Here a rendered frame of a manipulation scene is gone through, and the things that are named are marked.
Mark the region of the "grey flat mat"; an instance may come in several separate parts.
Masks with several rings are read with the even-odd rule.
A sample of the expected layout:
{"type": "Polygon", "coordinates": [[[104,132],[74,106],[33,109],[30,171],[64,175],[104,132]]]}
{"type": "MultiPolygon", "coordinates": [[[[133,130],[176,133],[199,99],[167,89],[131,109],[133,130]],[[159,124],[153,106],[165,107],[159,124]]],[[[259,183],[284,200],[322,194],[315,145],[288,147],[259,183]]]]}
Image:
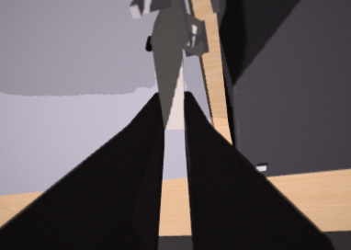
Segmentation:
{"type": "Polygon", "coordinates": [[[131,0],[0,0],[0,196],[43,192],[158,92],[159,10],[131,0]]]}

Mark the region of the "black metal enclosure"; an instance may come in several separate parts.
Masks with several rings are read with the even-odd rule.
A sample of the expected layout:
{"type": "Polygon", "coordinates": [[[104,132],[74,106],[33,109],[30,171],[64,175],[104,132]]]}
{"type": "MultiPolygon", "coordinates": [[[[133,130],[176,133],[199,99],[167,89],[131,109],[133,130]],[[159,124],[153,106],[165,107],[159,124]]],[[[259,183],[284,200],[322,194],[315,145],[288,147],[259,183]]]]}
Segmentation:
{"type": "Polygon", "coordinates": [[[351,169],[351,0],[210,3],[232,145],[265,177],[351,169]]]}

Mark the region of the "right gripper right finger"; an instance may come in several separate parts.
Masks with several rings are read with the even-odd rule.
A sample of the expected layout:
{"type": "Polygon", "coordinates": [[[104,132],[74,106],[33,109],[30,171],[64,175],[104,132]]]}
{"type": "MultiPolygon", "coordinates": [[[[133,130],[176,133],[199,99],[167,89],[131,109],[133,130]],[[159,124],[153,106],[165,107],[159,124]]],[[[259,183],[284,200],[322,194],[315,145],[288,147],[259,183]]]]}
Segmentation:
{"type": "Polygon", "coordinates": [[[184,124],[192,250],[335,250],[209,123],[189,91],[184,124]]]}

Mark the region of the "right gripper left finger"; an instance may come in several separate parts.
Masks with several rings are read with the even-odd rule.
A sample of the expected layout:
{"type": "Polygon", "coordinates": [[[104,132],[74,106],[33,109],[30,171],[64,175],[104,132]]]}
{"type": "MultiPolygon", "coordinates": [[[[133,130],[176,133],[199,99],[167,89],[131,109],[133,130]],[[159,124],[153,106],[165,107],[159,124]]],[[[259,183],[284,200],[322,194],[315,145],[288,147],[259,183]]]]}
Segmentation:
{"type": "Polygon", "coordinates": [[[123,130],[0,227],[0,250],[158,250],[163,171],[157,92],[123,130]]]}

